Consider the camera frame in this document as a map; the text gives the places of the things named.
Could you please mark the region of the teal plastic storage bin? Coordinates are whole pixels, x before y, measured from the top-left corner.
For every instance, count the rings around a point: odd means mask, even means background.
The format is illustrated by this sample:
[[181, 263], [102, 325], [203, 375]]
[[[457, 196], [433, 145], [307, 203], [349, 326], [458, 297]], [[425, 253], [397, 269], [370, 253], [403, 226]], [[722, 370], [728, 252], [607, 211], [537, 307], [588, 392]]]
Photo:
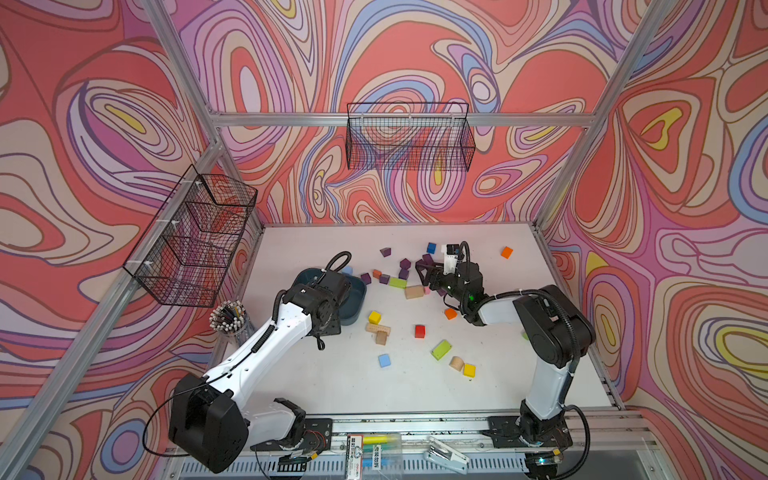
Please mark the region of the teal plastic storage bin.
[[[309, 285], [321, 276], [320, 268], [306, 268], [298, 273], [293, 285]], [[358, 277], [342, 272], [341, 275], [349, 281], [350, 289], [345, 302], [340, 306], [339, 318], [342, 327], [354, 324], [359, 318], [363, 302], [367, 293], [367, 285]]]

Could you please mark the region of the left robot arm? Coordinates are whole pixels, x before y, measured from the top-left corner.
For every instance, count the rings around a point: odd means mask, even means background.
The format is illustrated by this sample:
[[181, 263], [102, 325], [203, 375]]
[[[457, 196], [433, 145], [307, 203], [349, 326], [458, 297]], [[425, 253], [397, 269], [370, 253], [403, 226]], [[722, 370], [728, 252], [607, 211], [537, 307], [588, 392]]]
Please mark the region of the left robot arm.
[[203, 376], [188, 374], [178, 382], [170, 399], [172, 443], [215, 474], [255, 445], [272, 443], [308, 458], [328, 448], [329, 428], [307, 426], [305, 411], [294, 402], [278, 397], [256, 408], [247, 403], [294, 345], [313, 338], [323, 350], [324, 337], [339, 334], [340, 309], [351, 291], [342, 270], [351, 258], [341, 251], [317, 279], [279, 291], [270, 318], [251, 338]]

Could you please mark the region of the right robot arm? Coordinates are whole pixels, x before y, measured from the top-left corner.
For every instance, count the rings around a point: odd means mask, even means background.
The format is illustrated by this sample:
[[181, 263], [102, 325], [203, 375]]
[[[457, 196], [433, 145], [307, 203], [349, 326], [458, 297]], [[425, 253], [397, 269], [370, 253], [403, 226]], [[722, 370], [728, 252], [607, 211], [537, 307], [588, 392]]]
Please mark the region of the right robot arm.
[[537, 356], [531, 387], [519, 415], [508, 427], [485, 434], [494, 442], [518, 442], [539, 447], [566, 427], [568, 392], [582, 357], [596, 340], [591, 323], [556, 285], [485, 292], [479, 265], [471, 260], [469, 244], [447, 244], [443, 260], [416, 262], [421, 284], [457, 302], [456, 310], [474, 326], [519, 325]]

